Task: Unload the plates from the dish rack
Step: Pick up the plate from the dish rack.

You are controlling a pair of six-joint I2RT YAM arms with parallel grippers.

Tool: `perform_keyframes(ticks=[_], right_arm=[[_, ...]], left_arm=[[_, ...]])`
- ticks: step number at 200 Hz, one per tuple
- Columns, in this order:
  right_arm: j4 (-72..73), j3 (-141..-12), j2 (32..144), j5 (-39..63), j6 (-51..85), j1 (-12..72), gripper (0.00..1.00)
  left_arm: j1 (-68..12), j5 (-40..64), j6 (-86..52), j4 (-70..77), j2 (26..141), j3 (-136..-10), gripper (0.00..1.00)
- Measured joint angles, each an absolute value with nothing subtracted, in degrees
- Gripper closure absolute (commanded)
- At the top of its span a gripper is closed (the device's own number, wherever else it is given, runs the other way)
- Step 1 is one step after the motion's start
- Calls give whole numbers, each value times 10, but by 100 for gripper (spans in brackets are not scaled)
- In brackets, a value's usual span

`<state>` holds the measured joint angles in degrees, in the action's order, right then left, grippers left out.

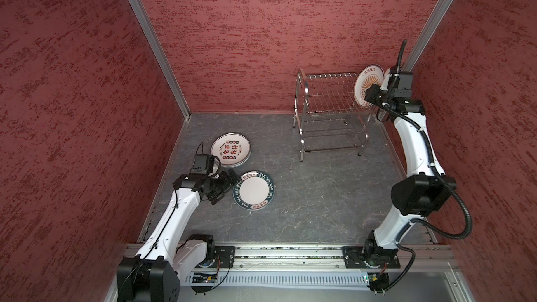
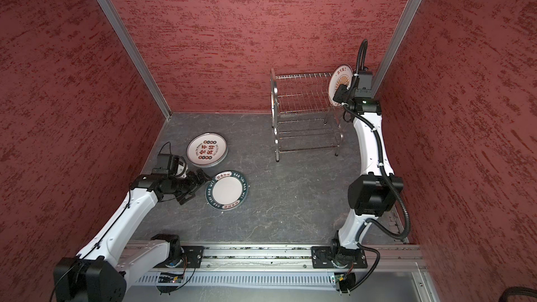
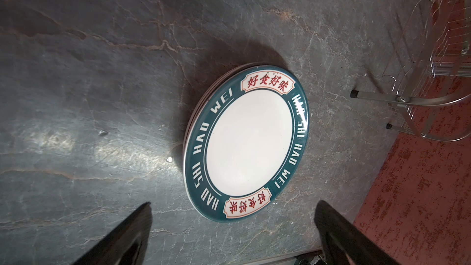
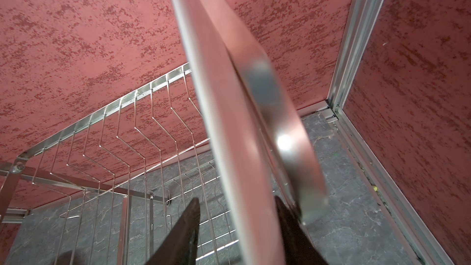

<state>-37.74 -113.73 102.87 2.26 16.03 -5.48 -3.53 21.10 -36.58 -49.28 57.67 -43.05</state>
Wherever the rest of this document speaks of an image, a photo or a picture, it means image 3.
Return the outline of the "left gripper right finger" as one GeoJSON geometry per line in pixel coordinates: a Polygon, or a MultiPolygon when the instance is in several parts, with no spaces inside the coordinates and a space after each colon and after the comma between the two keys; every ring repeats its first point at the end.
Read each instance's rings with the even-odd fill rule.
{"type": "Polygon", "coordinates": [[[314,222],[328,265],[396,265],[398,262],[376,246],[326,201],[316,205],[314,222]]]}

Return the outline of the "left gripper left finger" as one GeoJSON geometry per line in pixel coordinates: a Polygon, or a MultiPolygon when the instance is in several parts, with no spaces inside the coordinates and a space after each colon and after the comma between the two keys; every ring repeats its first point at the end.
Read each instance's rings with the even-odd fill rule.
{"type": "Polygon", "coordinates": [[[74,264],[143,264],[152,222],[151,203],[145,202],[74,264]]]}

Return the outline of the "chrome wire dish rack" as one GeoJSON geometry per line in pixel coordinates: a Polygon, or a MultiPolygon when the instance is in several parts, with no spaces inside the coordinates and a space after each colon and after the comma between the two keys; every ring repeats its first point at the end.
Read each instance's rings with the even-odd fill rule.
{"type": "Polygon", "coordinates": [[[470,123],[445,136],[435,122],[447,107],[471,100],[471,0],[419,0],[383,76],[390,89],[350,96],[390,106],[386,129],[437,142],[470,137],[470,123]]]}

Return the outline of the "patterned plate dark rim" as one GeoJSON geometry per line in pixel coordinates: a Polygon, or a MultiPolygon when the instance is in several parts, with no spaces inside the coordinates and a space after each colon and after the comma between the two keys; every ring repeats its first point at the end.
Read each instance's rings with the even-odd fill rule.
{"type": "Polygon", "coordinates": [[[190,135],[190,128],[193,124],[194,119],[198,115],[200,108],[207,102],[207,100],[213,95],[213,92],[223,83],[225,83],[229,78],[231,78],[233,75],[237,74],[240,71],[243,71],[244,69],[248,69],[250,67],[254,67],[257,65],[260,65],[260,62],[255,62],[255,63],[247,63],[238,67],[235,67],[234,69],[226,72],[224,75],[219,77],[210,87],[209,89],[203,94],[202,98],[198,101],[193,113],[191,114],[190,120],[188,122],[188,125],[186,127],[185,131],[185,136],[183,139],[183,145],[186,144],[186,141],[190,135]]]}

